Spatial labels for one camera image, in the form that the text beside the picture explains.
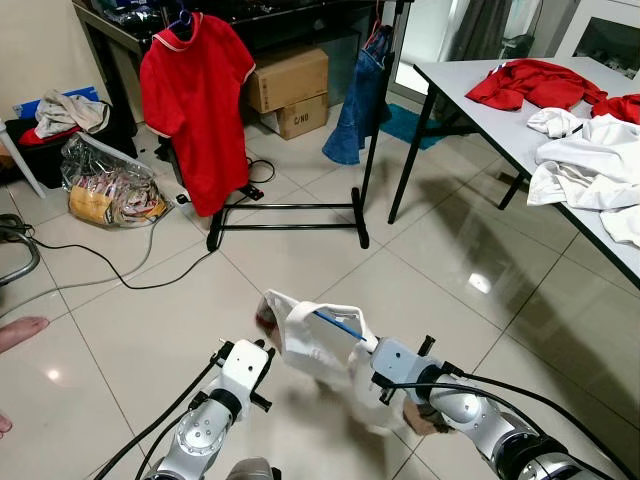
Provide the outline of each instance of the white clothing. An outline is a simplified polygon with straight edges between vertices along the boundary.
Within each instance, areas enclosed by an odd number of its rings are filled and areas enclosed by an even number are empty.
[[[354,418],[373,427],[392,430],[404,424],[403,402],[398,391],[389,406],[380,402],[381,389],[371,382],[371,352],[378,340],[356,307],[298,302],[274,290],[267,290],[258,316],[275,315],[282,342],[284,362],[307,373],[338,392],[349,405]],[[348,326],[364,340],[358,340],[313,312],[322,311]]]
[[[624,207],[640,205],[639,125],[610,114],[595,117],[574,135],[538,148],[536,163],[528,205],[567,202],[607,211],[601,218],[615,241],[638,241],[640,210]]]
[[[85,132],[96,133],[109,123],[109,107],[82,95],[67,97],[57,90],[49,90],[38,104],[36,120],[35,133],[39,138],[66,132],[76,125]]]
[[[571,135],[583,121],[563,108],[548,107],[531,115],[527,126],[550,138],[564,138]]]

